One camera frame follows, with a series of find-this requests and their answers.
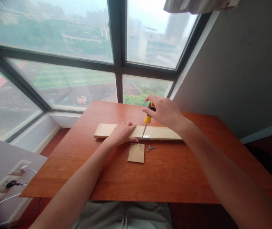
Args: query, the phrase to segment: sky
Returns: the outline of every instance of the sky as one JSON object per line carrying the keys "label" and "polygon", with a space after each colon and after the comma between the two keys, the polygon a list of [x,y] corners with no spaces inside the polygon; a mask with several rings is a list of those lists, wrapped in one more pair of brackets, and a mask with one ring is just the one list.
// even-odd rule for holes
{"label": "sky", "polygon": [[31,2],[36,5],[37,2],[44,2],[60,6],[67,16],[73,12],[86,17],[86,11],[107,9],[107,0],[31,0]]}
{"label": "sky", "polygon": [[[86,17],[87,11],[99,11],[107,9],[107,0],[31,0],[37,2],[51,3],[60,6],[65,15],[78,14]],[[170,14],[163,10],[166,0],[128,0],[127,18],[141,20],[142,26],[157,29],[157,33],[165,33]],[[190,26],[187,26],[185,36],[188,36],[192,30],[196,16],[191,16]]]}

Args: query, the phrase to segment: wooden table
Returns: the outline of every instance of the wooden table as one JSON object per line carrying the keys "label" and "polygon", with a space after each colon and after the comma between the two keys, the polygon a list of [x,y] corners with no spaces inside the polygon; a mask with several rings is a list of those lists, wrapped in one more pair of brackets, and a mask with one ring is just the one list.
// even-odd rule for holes
{"label": "wooden table", "polygon": [[[272,176],[217,117],[183,112],[234,163],[272,198]],[[53,197],[92,155],[103,139],[93,134],[99,123],[132,121],[144,125],[141,107],[93,101],[25,188],[23,197]],[[162,126],[152,119],[151,126]],[[130,143],[106,161],[91,195],[95,200],[219,203],[202,169],[183,141],[141,140],[145,162],[127,162]],[[156,149],[148,152],[149,144]]]}

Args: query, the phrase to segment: hand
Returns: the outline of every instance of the hand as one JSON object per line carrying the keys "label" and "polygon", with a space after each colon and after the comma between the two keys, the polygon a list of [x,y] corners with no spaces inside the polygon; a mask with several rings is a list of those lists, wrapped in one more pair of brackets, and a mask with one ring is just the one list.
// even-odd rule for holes
{"label": "hand", "polygon": [[130,137],[130,133],[135,129],[136,125],[129,122],[119,123],[111,133],[111,135],[105,140],[113,146],[121,145],[125,142],[138,142],[135,137]]}
{"label": "hand", "polygon": [[149,100],[154,103],[156,111],[149,108],[143,108],[142,111],[173,131],[176,132],[182,122],[186,120],[171,99],[151,94],[146,97],[146,101]]}

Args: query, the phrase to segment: gray pants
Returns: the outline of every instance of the gray pants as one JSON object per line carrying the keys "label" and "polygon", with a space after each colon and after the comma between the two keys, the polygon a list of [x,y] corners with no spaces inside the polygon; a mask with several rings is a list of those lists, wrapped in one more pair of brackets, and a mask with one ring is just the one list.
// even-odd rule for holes
{"label": "gray pants", "polygon": [[88,201],[72,229],[172,229],[167,203]]}

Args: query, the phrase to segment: left hand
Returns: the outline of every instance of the left hand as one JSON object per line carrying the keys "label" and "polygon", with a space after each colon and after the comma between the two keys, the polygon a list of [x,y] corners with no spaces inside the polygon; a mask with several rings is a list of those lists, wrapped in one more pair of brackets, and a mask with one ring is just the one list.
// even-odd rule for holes
{"label": "left hand", "polygon": [[125,142],[138,142],[139,140],[135,137],[130,137],[130,133],[135,129],[136,125],[133,125],[129,122],[119,123],[111,133],[111,135],[105,139],[105,142],[108,142],[114,146],[121,145]]}

